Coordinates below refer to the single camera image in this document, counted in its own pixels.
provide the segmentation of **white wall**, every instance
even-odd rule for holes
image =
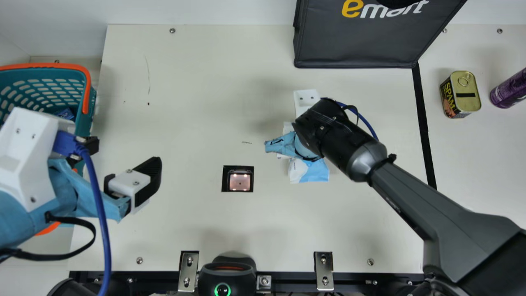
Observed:
[[[296,0],[0,0],[0,33],[33,56],[101,56],[107,24],[292,24],[295,3]],[[525,0],[468,0],[452,23],[526,24],[524,12]]]
[[[0,66],[29,62],[29,55],[0,35]]]

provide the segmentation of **white tabletop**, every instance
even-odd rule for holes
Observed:
[[[474,211],[507,216],[522,228],[526,103],[500,109],[489,94],[526,67],[525,52],[524,25],[450,25],[420,60],[438,190]],[[475,75],[482,108],[464,119],[449,119],[439,85],[457,70]]]
[[[181,250],[199,250],[200,266],[236,250],[265,271],[313,271],[312,253],[332,251],[336,272],[421,272],[422,241],[369,186],[331,164],[328,183],[291,185],[287,160],[263,145],[295,119],[292,92],[315,88],[356,105],[397,164],[426,180],[411,70],[294,68],[290,26],[169,28],[108,27],[92,132],[100,185],[163,161],[150,204],[110,223],[114,270],[174,271]],[[223,165],[254,166],[254,192],[221,193]],[[76,228],[72,249],[89,236]],[[102,270],[100,236],[68,267]]]

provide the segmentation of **blue cable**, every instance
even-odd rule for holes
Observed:
[[[102,202],[102,196],[98,187],[97,174],[95,173],[95,167],[93,166],[92,158],[89,156],[88,149],[77,143],[75,145],[75,151],[86,162],[86,168],[89,174],[89,181],[92,184],[93,196],[95,198],[95,205],[97,207],[97,213],[99,216],[100,232],[102,235],[102,243],[104,247],[104,277],[98,296],[104,296],[108,291],[110,276],[112,274],[112,251],[109,247],[109,234],[108,224],[106,222],[106,212],[104,211],[104,204]]]
[[[336,102],[340,107],[345,107],[347,106],[346,104],[343,104],[343,103],[340,103],[340,102]],[[358,116],[358,118],[360,118],[360,120],[363,121],[363,123],[365,123],[365,125],[367,126],[367,128],[369,129],[369,131],[371,132],[371,135],[373,138],[376,139],[376,141],[379,141],[378,140],[378,136],[376,136],[376,133],[375,133],[375,130],[372,128],[371,124],[369,124],[369,122],[367,121],[367,119],[365,119],[365,117],[361,116],[360,113],[358,113],[358,111],[354,110],[354,109],[349,109],[349,111],[351,111],[352,113],[356,114],[356,116]]]

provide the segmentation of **plastic laundry basket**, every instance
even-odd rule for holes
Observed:
[[[0,67],[0,127],[14,107],[54,114],[70,108],[75,134],[87,137],[96,92],[86,68],[73,64],[37,63]]]

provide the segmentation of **black bag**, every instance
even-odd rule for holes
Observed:
[[[297,0],[298,68],[412,68],[467,0],[389,9],[375,0]]]

